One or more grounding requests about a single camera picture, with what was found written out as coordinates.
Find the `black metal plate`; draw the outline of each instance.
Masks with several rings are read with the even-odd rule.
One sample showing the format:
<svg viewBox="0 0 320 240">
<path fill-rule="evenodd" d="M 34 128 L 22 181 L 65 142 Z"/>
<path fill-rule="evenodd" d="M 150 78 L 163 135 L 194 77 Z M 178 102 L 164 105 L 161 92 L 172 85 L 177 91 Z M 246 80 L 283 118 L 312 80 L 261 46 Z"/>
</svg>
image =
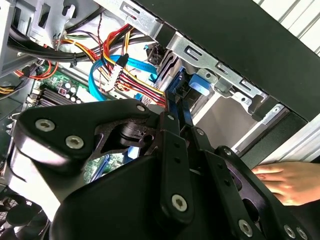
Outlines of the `black metal plate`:
<svg viewBox="0 0 320 240">
<path fill-rule="evenodd" d="M 298 115 L 320 113 L 320 58 L 252 0 L 136 0 Z"/>
</svg>

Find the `screw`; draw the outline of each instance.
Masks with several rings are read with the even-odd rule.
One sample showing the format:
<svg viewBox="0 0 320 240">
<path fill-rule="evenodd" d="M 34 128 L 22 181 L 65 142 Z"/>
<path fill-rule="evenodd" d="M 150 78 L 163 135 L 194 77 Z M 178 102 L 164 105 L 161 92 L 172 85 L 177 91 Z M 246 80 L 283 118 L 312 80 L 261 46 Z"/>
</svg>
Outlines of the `screw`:
<svg viewBox="0 0 320 240">
<path fill-rule="evenodd" d="M 81 137 L 71 135 L 65 139 L 65 144 L 71 149 L 81 149 L 85 143 Z"/>
<path fill-rule="evenodd" d="M 146 110 L 143 106 L 140 106 L 140 105 L 137 105 L 136 108 L 142 112 L 144 112 Z"/>
<path fill-rule="evenodd" d="M 225 154 L 227 154 L 228 156 L 231 156 L 231 151 L 227 148 L 224 149 Z"/>
<path fill-rule="evenodd" d="M 180 212 L 185 212 L 187 210 L 187 202 L 186 200 L 178 195 L 178 194 L 175 194 L 172 196 L 171 198 L 171 202 L 172 202 L 172 205 Z"/>
<path fill-rule="evenodd" d="M 277 112 L 279 112 L 280 111 L 280 107 L 279 106 L 276 106 L 274 109 L 273 109 L 273 112 L 274 113 L 277 113 Z"/>
<path fill-rule="evenodd" d="M 304 240 L 308 240 L 307 234 L 300 227 L 297 227 L 296 231 Z"/>
<path fill-rule="evenodd" d="M 249 223 L 247 223 L 246 220 L 240 219 L 238 222 L 239 228 L 241 229 L 241 231 L 249 238 L 251 238 L 253 236 L 253 231 L 251 226 L 249 225 Z"/>
<path fill-rule="evenodd" d="M 296 234 L 294 231 L 292 231 L 292 229 L 288 226 L 288 225 L 284 225 L 283 226 L 286 234 L 288 234 L 288 236 L 292 239 L 295 239 L 296 238 Z"/>
<path fill-rule="evenodd" d="M 201 136 L 205 135 L 204 131 L 202 131 L 200 128 L 198 128 L 196 131 L 197 131 L 198 134 L 200 134 Z"/>
<path fill-rule="evenodd" d="M 53 121 L 48 119 L 39 119 L 35 122 L 35 127 L 43 132 L 50 132 L 56 128 L 56 125 Z"/>
</svg>

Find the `finger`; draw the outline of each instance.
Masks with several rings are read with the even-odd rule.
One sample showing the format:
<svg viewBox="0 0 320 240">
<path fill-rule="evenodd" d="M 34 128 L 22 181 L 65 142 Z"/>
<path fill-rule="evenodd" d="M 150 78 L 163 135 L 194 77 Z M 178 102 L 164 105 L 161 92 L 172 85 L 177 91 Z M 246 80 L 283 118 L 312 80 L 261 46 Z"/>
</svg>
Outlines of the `finger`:
<svg viewBox="0 0 320 240">
<path fill-rule="evenodd" d="M 280 173 L 284 169 L 279 163 L 267 164 L 267 165 L 260 165 L 256 166 L 252 169 L 254 174 L 272 174 L 272 173 Z"/>
<path fill-rule="evenodd" d="M 281 189 L 281 181 L 262 181 L 263 184 L 274 194 L 284 194 Z"/>
<path fill-rule="evenodd" d="M 259 173 L 256 174 L 258 179 L 261 181 L 266 181 L 266 182 L 280 182 L 284 180 L 284 177 L 279 173 Z"/>
</svg>

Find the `fan blade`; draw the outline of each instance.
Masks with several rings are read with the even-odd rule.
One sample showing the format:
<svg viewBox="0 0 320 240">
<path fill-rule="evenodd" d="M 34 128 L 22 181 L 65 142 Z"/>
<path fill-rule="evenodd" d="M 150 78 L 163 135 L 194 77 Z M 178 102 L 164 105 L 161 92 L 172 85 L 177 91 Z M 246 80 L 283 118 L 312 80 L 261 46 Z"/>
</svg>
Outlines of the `fan blade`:
<svg viewBox="0 0 320 240">
<path fill-rule="evenodd" d="M 18 194 L 12 194 L 8 196 L 10 199 L 15 200 L 18 204 L 27 204 L 27 200 Z"/>
<path fill-rule="evenodd" d="M 0 240 L 19 240 L 16 237 L 15 230 L 13 228 L 8 228 L 1 233 Z"/>
<path fill-rule="evenodd" d="M 19 232 L 16 233 L 16 236 L 18 239 L 21 239 L 21 240 L 33 240 L 41 233 L 41 231 L 44 228 L 45 228 L 45 225 L 37 226 L 37 227 L 25 226 Z"/>
<path fill-rule="evenodd" d="M 0 212 L 1 213 L 6 213 L 10 210 L 10 207 L 4 206 L 4 205 L 0 205 Z"/>
</svg>

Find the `cable connector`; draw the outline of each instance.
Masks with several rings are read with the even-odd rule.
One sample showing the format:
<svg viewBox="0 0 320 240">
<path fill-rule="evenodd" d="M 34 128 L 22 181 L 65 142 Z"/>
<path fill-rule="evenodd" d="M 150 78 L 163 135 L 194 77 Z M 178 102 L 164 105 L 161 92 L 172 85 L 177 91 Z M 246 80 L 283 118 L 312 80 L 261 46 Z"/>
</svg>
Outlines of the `cable connector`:
<svg viewBox="0 0 320 240">
<path fill-rule="evenodd" d="M 128 60 L 129 60 L 129 54 L 126 53 L 125 55 L 120 56 L 119 59 L 115 62 L 115 64 L 124 68 L 128 63 Z"/>
<path fill-rule="evenodd" d="M 108 83 L 109 87 L 113 88 L 116 84 L 117 79 L 119 78 L 120 74 L 122 73 L 122 70 L 127 65 L 129 60 L 129 55 L 126 53 L 123 56 L 120 56 L 119 59 L 115 62 L 115 65 L 113 67 L 110 81 Z"/>
</svg>

